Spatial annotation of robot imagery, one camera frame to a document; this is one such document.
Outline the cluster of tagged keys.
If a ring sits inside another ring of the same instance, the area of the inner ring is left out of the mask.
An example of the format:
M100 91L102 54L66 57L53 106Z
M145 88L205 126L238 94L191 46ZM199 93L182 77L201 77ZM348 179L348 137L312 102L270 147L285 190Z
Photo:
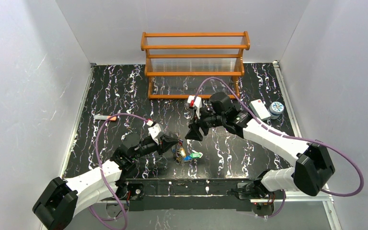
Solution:
M173 158L174 158L175 162L179 165L183 165L184 163L187 163L187 162L191 161L191 160L190 161L184 161L184 158L186 156L190 156L190 155L186 154L184 146L183 146L183 141L181 139L178 141L177 144L175 144L172 147L172 153L173 153Z

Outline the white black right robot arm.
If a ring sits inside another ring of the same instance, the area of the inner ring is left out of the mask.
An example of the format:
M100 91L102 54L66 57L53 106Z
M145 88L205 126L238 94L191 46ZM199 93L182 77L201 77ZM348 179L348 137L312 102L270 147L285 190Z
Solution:
M295 140L272 127L262 127L261 121L240 109L224 92L213 94L209 101L212 110L202 107L200 97L188 97L187 105L195 114L188 125L187 140L202 141L210 128L222 126L229 133L263 146L290 164L289 168L263 171L252 182L236 189L240 195L264 197L277 190L294 189L316 196L334 174L326 147Z

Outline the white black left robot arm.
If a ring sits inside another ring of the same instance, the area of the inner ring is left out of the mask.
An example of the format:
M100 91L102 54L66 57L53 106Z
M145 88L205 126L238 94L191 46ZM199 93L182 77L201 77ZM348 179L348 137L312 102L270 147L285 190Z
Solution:
M178 137L166 134L157 141L147 136L137 143L122 143L102 167L66 180L52 179L32 212L48 230L63 230L79 212L116 194L139 158L154 152L162 155L179 143Z

